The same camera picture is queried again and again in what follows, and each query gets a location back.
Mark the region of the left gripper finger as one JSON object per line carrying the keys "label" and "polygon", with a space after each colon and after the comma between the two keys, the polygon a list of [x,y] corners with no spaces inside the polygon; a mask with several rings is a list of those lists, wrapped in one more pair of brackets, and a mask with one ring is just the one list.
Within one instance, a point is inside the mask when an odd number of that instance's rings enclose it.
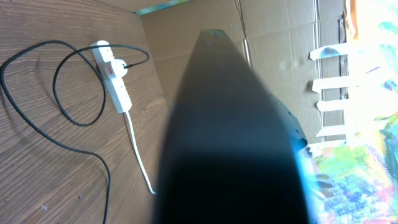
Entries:
{"label": "left gripper finger", "polygon": [[269,94],[222,30],[200,32],[167,125],[154,223],[310,221]]}

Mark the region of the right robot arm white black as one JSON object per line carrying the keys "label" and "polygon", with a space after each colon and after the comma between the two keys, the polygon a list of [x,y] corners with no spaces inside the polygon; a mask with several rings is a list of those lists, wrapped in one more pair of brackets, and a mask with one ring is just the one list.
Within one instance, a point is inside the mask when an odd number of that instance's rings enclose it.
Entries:
{"label": "right robot arm white black", "polygon": [[277,97],[272,94],[269,94],[269,96],[278,111],[285,129],[289,134],[289,139],[293,150],[298,152],[306,148],[308,141],[298,119]]}

